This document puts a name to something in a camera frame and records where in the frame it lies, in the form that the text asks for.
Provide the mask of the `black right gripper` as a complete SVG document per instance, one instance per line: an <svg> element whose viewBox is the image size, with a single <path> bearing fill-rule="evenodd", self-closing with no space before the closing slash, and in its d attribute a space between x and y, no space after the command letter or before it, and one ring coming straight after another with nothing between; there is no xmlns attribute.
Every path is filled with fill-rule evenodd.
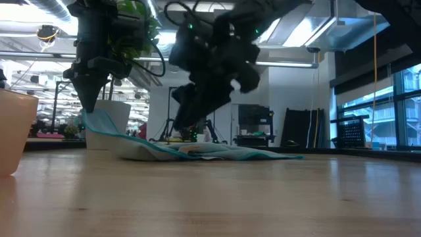
<svg viewBox="0 0 421 237"><path fill-rule="evenodd" d="M199 27L198 42L204 58L197 85L187 84L172 92L172 98L179 103L174 119L176 130L194 125L229 103L233 80L241 93L258 87L260 76L255 65L260 49L253 41L259 34L257 28L228 19L216 19Z"/></svg>

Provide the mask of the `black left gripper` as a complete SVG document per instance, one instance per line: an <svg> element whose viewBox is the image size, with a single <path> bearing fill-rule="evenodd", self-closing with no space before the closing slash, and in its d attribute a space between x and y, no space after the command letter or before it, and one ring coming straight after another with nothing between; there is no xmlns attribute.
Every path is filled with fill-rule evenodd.
<svg viewBox="0 0 421 237"><path fill-rule="evenodd" d="M109 36L113 22L118 19L115 1L75 1L67 6L69 13L78 19L78 33L74 41L76 58L63 76L71 79L80 103L86 112L93 112L101 91L110 74L118 79L128 77L132 67L121 56L112 52ZM77 76L104 77L90 84L89 78Z"/></svg>

